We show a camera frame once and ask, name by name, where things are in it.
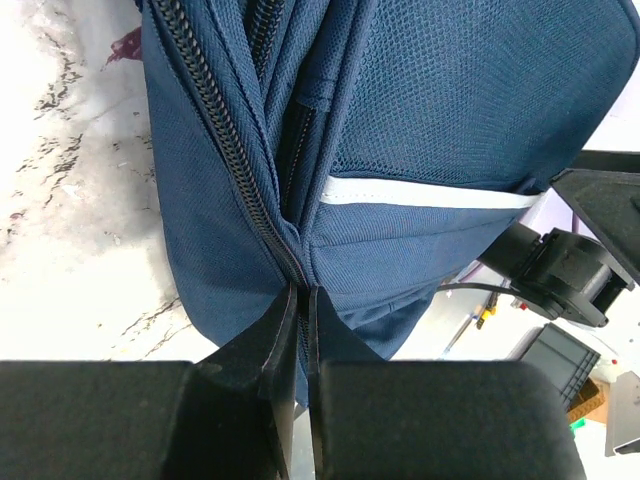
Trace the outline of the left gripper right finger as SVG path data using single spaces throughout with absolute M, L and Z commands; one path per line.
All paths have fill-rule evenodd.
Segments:
M 308 303 L 309 406 L 320 479 L 582 479 L 559 395 L 520 361 L 386 361 Z

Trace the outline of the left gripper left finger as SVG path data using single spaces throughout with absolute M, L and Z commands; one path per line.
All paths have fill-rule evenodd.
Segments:
M 5 479 L 285 479 L 298 293 L 186 361 L 1 365 Z

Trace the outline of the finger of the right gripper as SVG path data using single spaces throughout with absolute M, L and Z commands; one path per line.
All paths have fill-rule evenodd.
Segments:
M 573 169 L 639 173 L 639 152 L 607 152 L 583 150 L 574 160 Z
M 567 169 L 552 188 L 632 279 L 639 278 L 639 175 Z

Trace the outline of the navy blue student backpack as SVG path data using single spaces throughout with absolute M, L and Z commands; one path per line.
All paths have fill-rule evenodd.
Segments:
M 384 359 L 568 168 L 639 60 L 630 1 L 141 1 L 168 259 L 224 345 L 287 284 Z

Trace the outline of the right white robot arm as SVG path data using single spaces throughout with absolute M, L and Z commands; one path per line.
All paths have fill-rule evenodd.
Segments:
M 584 151 L 551 187 L 593 235 L 539 235 L 515 223 L 479 260 L 538 315 L 603 328 L 609 307 L 639 282 L 639 156 Z

